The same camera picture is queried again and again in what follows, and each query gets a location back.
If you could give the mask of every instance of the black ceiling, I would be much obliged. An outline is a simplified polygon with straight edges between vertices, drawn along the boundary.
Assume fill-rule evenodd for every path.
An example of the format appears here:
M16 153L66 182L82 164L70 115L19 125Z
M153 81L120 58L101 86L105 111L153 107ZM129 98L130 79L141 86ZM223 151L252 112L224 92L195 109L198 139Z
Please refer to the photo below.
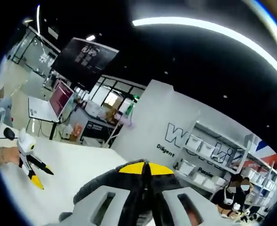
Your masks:
M277 60L276 43L242 1L99 0L41 4L40 10L41 33L59 49L72 37L94 34L96 42L120 51L104 74L143 85L151 79L172 84L176 91L241 123L277 152L277 72L267 61L216 32L131 23L155 16L214 22L252 39ZM36 28L35 10L31 16L30 25ZM58 33L58 40L48 33L48 26Z

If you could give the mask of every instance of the white floor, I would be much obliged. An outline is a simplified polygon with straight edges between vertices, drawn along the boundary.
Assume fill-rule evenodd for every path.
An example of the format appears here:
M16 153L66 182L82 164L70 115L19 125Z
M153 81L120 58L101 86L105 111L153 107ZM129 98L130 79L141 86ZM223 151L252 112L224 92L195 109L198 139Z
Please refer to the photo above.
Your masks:
M4 70L4 88L5 96L12 97L12 118L13 127L16 129L26 128L29 121L28 117L28 96L43 98L44 95L48 98L50 92L42 89L40 84L37 84L37 79L43 79L35 73L29 73L23 67L7 61ZM31 135L48 138L52 128L52 123L41 122L42 133L39 132L40 122L31 120L27 132ZM59 130L62 131L63 125L59 125L55 131L53 140L60 141Z

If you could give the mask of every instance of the yellow stripe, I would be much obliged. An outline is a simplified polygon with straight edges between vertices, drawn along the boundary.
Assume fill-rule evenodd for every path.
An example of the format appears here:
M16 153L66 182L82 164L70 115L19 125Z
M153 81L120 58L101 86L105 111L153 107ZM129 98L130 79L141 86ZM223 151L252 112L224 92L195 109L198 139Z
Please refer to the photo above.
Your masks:
M144 162L127 165L120 169L120 173L142 174Z
M151 169L151 175L166 175L166 174L173 174L173 171L169 169L168 167L161 166L155 163L150 162L149 163L150 169Z
M44 189L42 183L40 182L39 178L38 178L36 175L32 176L31 181L32 181L38 188Z

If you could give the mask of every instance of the black screen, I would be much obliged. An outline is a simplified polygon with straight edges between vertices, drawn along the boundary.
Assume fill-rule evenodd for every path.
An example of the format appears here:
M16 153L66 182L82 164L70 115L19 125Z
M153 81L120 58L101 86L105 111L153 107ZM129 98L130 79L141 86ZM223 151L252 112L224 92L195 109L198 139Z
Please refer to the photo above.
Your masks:
M71 82L91 91L118 50L95 42L73 38L54 61L52 68Z

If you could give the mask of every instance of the black shirt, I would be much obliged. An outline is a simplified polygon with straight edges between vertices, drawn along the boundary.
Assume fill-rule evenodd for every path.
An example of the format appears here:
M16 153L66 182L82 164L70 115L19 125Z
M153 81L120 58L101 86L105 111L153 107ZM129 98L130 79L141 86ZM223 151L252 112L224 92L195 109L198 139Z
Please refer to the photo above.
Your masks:
M218 192L216 192L216 194L213 196L212 198L212 202L214 204L217 204L219 205L221 208L225 209L225 210L231 210L233 208L233 205L235 203L238 203L240 205L240 211L242 211L242 208L243 208L243 205L244 205L244 202L245 202L245 197L246 197L246 194L241 190L240 188L238 188L236 190L236 193L230 193L228 192L228 190L226 190L226 197L228 199L233 199L233 196L234 196L234 201L233 201L233 204L232 205L226 205L223 203L224 201L224 189L221 189L219 190Z

